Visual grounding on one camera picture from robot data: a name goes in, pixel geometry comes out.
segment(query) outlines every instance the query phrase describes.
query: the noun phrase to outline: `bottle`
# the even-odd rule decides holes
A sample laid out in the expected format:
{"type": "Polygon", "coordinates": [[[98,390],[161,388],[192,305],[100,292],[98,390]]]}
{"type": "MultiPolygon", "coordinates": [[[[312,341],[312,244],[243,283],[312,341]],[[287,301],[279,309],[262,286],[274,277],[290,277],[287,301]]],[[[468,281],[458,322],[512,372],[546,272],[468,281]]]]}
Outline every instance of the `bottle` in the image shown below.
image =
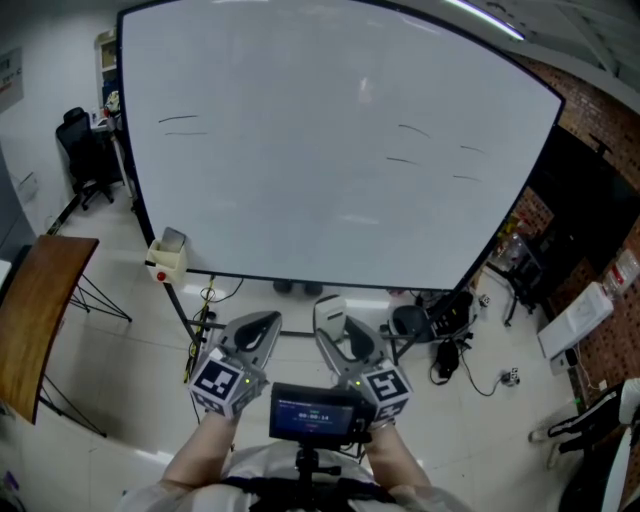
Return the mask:
{"type": "Polygon", "coordinates": [[[611,300],[622,297],[639,274],[640,263],[630,249],[625,249],[604,276],[602,286],[605,293],[611,300]]]}

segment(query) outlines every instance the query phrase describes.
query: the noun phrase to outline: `white shirt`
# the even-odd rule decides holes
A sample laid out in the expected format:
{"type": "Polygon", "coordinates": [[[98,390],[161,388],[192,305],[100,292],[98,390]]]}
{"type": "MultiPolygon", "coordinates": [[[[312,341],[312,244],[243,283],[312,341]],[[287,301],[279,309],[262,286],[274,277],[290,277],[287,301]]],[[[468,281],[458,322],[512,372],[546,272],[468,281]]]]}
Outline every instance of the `white shirt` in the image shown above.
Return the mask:
{"type": "MultiPolygon", "coordinates": [[[[298,450],[295,443],[278,442],[236,452],[223,471],[223,478],[238,476],[297,480],[295,458],[298,450]]],[[[327,450],[318,452],[320,466],[342,467],[341,478],[373,482],[372,475],[355,461],[327,450]]],[[[314,480],[331,481],[337,478],[339,477],[330,475],[317,475],[316,478],[314,475],[314,480]]],[[[392,489],[390,494],[396,499],[396,504],[351,501],[351,506],[358,512],[471,512],[467,505],[437,487],[416,493],[413,488],[401,486],[392,489]]],[[[254,495],[223,484],[209,485],[191,492],[166,484],[156,484],[127,493],[116,512],[239,512],[248,511],[257,500],[254,495]]]]}
{"type": "Polygon", "coordinates": [[[640,379],[628,379],[622,386],[618,419],[623,425],[631,425],[633,415],[640,406],[640,379]]]}

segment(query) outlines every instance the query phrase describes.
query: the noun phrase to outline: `black strap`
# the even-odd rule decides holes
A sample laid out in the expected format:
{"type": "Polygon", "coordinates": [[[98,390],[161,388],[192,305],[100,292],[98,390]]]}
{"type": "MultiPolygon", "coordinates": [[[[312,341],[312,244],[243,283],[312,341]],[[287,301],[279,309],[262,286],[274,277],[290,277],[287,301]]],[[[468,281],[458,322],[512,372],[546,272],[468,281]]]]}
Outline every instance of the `black strap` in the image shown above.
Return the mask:
{"type": "Polygon", "coordinates": [[[313,503],[320,512],[353,512],[349,500],[395,503],[382,487],[349,478],[331,483],[314,482],[313,497],[300,496],[298,482],[285,478],[229,477],[220,483],[258,496],[260,499],[249,508],[251,512],[285,512],[305,508],[308,503],[313,503]]]}

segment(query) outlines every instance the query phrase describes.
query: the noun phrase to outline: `white floor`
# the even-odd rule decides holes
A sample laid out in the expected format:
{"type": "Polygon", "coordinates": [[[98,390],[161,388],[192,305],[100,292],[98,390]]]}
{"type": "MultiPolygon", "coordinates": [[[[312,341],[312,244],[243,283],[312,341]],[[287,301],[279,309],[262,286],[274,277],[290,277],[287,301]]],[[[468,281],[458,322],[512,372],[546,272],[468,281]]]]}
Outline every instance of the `white floor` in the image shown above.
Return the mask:
{"type": "MultiPolygon", "coordinates": [[[[122,189],[109,205],[97,198],[78,210],[61,234],[100,239],[86,275],[134,319],[69,307],[54,343],[47,375],[108,434],[104,440],[58,417],[46,407],[37,425],[0,418],[0,469],[21,484],[19,496],[30,512],[109,512],[123,491],[157,481],[164,466],[196,427],[183,384],[189,339],[164,289],[143,265],[145,244],[122,189]]],[[[218,297],[237,279],[216,279],[218,297]]],[[[206,276],[190,279],[180,297],[193,315],[202,305],[206,276]]],[[[336,289],[327,289],[333,293],[336,289]]],[[[350,298],[351,314],[373,327],[382,323],[391,300],[385,291],[339,290],[350,298]]],[[[517,388],[498,387],[493,397],[478,395],[464,371],[437,387],[428,378],[429,346],[415,346],[402,359],[415,395],[398,426],[431,480],[478,511],[547,512],[557,502],[576,458],[546,471],[548,446],[530,445],[527,433],[549,417],[575,412],[566,375],[554,377],[535,333],[540,315],[518,307],[513,326],[502,325],[509,292],[489,274],[480,293],[491,298],[474,326],[466,354],[476,384],[489,390],[503,369],[519,368],[517,388]]],[[[393,299],[408,301],[410,297],[393,299]]],[[[277,309],[284,328],[310,330],[314,300],[302,293],[275,294],[268,282],[246,281],[238,294],[217,308],[220,321],[257,310],[277,309]]],[[[330,373],[313,340],[278,341],[267,366],[271,380],[329,386],[330,373]]],[[[46,386],[57,403],[60,397],[46,386]]],[[[240,423],[238,448],[268,438],[269,392],[252,403],[240,423]]]]}

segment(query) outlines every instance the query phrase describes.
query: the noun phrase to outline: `tripod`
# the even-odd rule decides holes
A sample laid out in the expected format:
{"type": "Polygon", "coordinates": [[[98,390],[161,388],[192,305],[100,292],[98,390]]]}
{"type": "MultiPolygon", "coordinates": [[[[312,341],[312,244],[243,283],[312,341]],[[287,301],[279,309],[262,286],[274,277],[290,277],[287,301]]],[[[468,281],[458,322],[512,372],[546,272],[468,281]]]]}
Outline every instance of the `tripod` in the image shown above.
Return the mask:
{"type": "Polygon", "coordinates": [[[313,473],[340,476],[342,468],[319,466],[318,452],[310,445],[300,443],[300,450],[296,455],[296,469],[300,473],[296,492],[296,506],[304,510],[317,510],[317,489],[313,487],[313,473]]]}

